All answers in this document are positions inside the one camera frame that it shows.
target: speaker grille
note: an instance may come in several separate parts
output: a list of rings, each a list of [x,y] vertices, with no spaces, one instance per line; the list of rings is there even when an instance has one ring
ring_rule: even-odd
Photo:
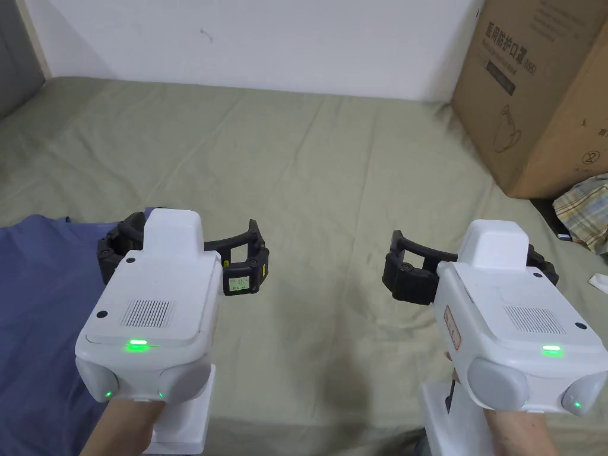
[[[133,299],[126,307],[120,326],[166,328],[169,324],[173,304],[173,301]]]
[[[523,333],[566,333],[549,309],[505,306],[505,311],[515,327]]]

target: cardboard box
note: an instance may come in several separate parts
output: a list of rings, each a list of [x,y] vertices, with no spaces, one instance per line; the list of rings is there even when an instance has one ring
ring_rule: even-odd
[[[452,106],[503,191],[608,171],[608,1],[486,0]]]

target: mattress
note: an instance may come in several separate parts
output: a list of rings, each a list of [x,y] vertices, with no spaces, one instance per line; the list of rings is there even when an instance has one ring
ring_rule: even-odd
[[[502,193],[449,105],[58,78],[0,145],[3,226],[146,206],[197,211],[207,239],[258,221],[269,277],[221,306],[207,454],[400,454],[420,433],[420,384],[451,366],[429,308],[381,282],[394,229],[453,252],[476,218],[517,222],[608,342],[587,284],[608,266]],[[608,389],[584,418],[550,416],[562,454],[606,454],[606,412]]]

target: white wall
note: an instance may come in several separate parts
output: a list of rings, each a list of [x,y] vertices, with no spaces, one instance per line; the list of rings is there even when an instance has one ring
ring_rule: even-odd
[[[451,98],[483,0],[26,0],[53,76]]]

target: human hand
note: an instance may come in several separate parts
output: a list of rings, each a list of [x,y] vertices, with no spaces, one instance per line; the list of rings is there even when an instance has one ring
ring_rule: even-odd
[[[446,358],[452,358],[445,352]],[[456,369],[452,378],[460,383]],[[492,433],[495,456],[558,456],[544,413],[501,412],[483,409]]]
[[[165,409],[165,402],[110,400],[81,456],[139,455],[150,445],[154,424]]]

